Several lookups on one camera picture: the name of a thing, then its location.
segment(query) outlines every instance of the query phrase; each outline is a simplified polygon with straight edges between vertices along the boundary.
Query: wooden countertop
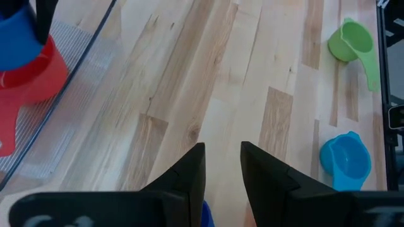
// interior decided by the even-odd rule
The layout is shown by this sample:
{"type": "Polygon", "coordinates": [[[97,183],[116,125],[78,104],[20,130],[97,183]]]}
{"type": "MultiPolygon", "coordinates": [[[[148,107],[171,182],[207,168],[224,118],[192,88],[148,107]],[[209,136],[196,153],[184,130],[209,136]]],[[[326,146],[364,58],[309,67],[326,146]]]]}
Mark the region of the wooden countertop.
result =
{"type": "MultiPolygon", "coordinates": [[[[58,15],[93,32],[110,0],[98,3],[62,0],[58,15]]],[[[363,189],[386,190],[381,94],[326,45],[348,16],[377,40],[374,0],[118,0],[100,37],[119,57],[52,180],[0,198],[0,226],[34,192],[139,190],[197,142],[217,226],[254,226],[241,141],[330,183],[319,148],[355,131],[372,159],[363,189]]]]}

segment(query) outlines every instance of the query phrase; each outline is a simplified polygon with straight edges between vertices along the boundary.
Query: measuring cup handle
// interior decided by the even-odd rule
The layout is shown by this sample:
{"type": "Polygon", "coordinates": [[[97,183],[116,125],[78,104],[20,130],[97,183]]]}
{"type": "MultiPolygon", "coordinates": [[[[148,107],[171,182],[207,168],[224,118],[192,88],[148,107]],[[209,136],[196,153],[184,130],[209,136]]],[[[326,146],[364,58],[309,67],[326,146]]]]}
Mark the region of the measuring cup handle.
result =
{"type": "Polygon", "coordinates": [[[348,135],[349,135],[350,137],[353,137],[353,138],[355,138],[356,140],[362,142],[362,140],[360,139],[359,135],[358,135],[356,132],[350,131],[350,132],[348,132],[348,135]]]}
{"type": "Polygon", "coordinates": [[[354,22],[354,19],[352,19],[352,18],[344,18],[343,22],[344,23],[346,23],[346,22],[354,22]]]}
{"type": "Polygon", "coordinates": [[[15,150],[15,132],[19,105],[0,105],[0,157],[11,155],[15,150]]]}
{"type": "Polygon", "coordinates": [[[376,52],[373,50],[369,53],[359,55],[359,59],[364,66],[367,87],[369,91],[379,91],[380,89],[380,69],[377,61],[376,52]]]}

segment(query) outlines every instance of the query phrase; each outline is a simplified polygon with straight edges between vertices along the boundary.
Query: red plastic object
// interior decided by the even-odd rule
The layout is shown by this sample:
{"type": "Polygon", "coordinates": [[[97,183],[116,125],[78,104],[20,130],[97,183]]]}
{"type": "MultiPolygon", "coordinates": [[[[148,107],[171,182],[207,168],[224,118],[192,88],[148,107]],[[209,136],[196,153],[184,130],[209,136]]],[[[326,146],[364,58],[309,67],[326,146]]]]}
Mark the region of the red plastic object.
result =
{"type": "Polygon", "coordinates": [[[20,107],[53,97],[62,89],[67,75],[66,64],[51,36],[35,60],[12,71],[0,71],[0,157],[15,150],[20,107]]]}

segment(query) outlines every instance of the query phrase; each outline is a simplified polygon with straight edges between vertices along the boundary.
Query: blue plastic object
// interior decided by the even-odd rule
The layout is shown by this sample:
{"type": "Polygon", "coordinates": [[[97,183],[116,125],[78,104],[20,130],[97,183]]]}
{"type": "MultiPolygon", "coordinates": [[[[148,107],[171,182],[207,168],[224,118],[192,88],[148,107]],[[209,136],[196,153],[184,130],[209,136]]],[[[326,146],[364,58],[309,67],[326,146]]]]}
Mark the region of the blue plastic object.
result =
{"type": "Polygon", "coordinates": [[[35,13],[29,4],[0,19],[0,71],[10,71],[34,60],[44,46],[35,35],[35,13]]]}
{"type": "Polygon", "coordinates": [[[349,132],[329,140],[320,150],[324,170],[338,191],[360,190],[371,172],[371,157],[358,134],[349,132]]]}
{"type": "Polygon", "coordinates": [[[208,203],[203,201],[201,227],[215,227],[208,203]]]}

